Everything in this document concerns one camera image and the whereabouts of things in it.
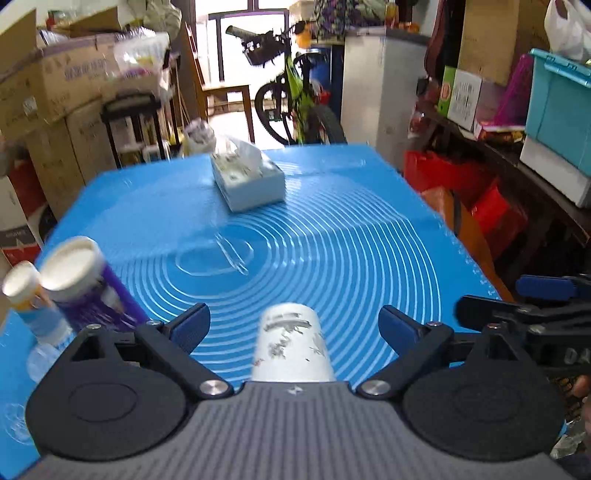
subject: tissue box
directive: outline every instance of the tissue box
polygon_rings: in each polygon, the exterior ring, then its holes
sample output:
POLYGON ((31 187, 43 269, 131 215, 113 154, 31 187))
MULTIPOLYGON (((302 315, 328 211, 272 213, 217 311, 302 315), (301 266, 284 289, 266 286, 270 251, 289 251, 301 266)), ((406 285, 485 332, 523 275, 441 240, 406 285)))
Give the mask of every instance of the tissue box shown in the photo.
POLYGON ((249 168, 236 153, 213 154, 213 176, 233 212, 285 200, 285 174, 266 155, 258 168, 249 168))

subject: circular pad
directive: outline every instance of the circular pad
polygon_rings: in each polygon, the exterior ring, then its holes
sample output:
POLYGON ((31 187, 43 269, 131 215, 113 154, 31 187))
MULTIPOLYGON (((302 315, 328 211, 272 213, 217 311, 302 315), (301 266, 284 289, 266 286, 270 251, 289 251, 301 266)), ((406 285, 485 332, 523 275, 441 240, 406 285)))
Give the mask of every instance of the circular pad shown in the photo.
POLYGON ((95 359, 50 371, 29 399, 25 416, 41 453, 105 461, 159 444, 185 412, 183 391, 164 375, 95 359))
POLYGON ((402 407, 414 430, 436 448, 488 462, 549 452, 563 424, 557 391, 517 361, 436 371, 411 385, 402 407))

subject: bicycle basket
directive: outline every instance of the bicycle basket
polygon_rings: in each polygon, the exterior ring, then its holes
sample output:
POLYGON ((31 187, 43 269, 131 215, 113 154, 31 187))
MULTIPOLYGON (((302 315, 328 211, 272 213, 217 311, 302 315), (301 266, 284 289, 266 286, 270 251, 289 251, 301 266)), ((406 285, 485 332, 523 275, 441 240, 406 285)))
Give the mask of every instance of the bicycle basket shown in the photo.
POLYGON ((253 66, 264 65, 285 50, 284 43, 277 39, 272 31, 259 35, 243 45, 244 55, 253 66))

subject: green bicycle frame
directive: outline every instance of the green bicycle frame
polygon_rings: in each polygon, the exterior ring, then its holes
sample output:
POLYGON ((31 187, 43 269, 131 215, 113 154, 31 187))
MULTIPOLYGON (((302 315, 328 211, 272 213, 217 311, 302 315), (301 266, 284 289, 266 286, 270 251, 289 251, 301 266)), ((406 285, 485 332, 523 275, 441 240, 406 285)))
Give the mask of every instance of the green bicycle frame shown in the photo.
POLYGON ((293 99, 293 115, 295 118, 295 130, 297 142, 304 144, 304 133, 307 130, 308 112, 314 106, 314 96, 304 91, 304 80, 296 70, 291 58, 291 52, 285 54, 285 75, 293 99))

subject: cardboard box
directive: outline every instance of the cardboard box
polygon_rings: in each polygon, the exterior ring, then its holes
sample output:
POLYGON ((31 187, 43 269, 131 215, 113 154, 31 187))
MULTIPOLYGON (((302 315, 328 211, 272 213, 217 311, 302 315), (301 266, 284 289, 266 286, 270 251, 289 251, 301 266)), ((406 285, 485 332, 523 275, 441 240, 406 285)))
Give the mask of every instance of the cardboard box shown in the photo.
POLYGON ((71 38, 87 37, 101 32, 120 32, 118 9, 117 7, 107 8, 69 25, 56 26, 52 31, 63 33, 71 38))
MULTIPOLYGON (((105 124, 100 119, 101 110, 101 102, 94 100, 66 118, 74 155, 86 184, 100 173, 117 168, 105 124)), ((135 141, 129 119, 111 122, 111 131, 116 147, 135 141)))
POLYGON ((31 161, 18 161, 0 179, 0 249, 11 265, 35 261, 56 219, 31 161))
MULTIPOLYGON (((36 130, 25 138, 39 182, 57 219, 78 198, 85 184, 116 168, 106 127, 95 100, 65 119, 36 130)), ((130 142, 125 121, 111 123, 116 146, 130 142)))
POLYGON ((116 70, 115 34, 44 45, 35 10, 0 35, 0 130, 9 140, 63 118, 99 97, 116 70))
POLYGON ((550 0, 466 0, 458 68, 506 86, 519 57, 549 50, 544 17, 550 0))
POLYGON ((66 120, 33 132, 26 137, 25 143, 47 202, 60 219, 85 185, 66 120))
POLYGON ((494 118, 504 91, 478 75, 445 67, 437 110, 472 132, 477 122, 494 118))

